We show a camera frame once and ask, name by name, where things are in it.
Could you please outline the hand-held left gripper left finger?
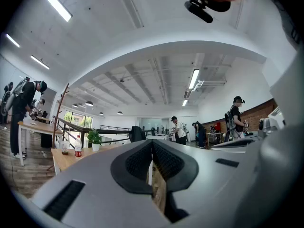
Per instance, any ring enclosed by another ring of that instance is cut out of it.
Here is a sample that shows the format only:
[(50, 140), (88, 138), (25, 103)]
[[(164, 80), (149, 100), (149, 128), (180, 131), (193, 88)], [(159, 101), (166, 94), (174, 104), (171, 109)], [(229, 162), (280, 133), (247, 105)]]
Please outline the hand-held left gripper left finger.
[(129, 143), (78, 160), (46, 182), (32, 202), (60, 225), (72, 228), (162, 228), (170, 221), (151, 194), (126, 191), (113, 178), (114, 160), (147, 141)]

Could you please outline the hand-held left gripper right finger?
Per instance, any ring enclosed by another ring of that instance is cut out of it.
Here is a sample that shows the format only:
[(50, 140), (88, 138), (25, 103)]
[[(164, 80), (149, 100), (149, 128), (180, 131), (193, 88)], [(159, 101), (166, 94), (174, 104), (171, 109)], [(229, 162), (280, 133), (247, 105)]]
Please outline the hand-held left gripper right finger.
[(154, 228), (234, 228), (237, 209), (254, 176), (261, 143), (204, 150), (153, 140), (153, 158), (165, 171), (166, 212)]

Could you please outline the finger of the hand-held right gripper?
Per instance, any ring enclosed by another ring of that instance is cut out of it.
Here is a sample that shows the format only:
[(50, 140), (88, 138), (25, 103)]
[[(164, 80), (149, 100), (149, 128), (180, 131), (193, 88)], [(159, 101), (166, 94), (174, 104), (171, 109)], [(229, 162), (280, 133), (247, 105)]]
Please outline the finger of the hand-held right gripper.
[(211, 147), (213, 151), (225, 152), (246, 152), (247, 147), (254, 141), (230, 141), (217, 144)]
[(224, 142), (221, 144), (213, 145), (213, 148), (237, 148), (237, 147), (244, 147), (249, 145), (250, 143), (254, 142), (252, 139), (244, 138), (238, 139), (234, 141)]

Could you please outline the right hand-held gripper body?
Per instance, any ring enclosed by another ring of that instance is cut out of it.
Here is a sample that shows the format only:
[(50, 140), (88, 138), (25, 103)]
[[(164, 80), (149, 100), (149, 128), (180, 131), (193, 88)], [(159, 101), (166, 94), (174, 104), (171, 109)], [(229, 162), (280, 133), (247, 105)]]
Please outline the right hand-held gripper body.
[(262, 138), (284, 128), (304, 130), (304, 54), (298, 52), (288, 69), (270, 87), (277, 108), (259, 121)]

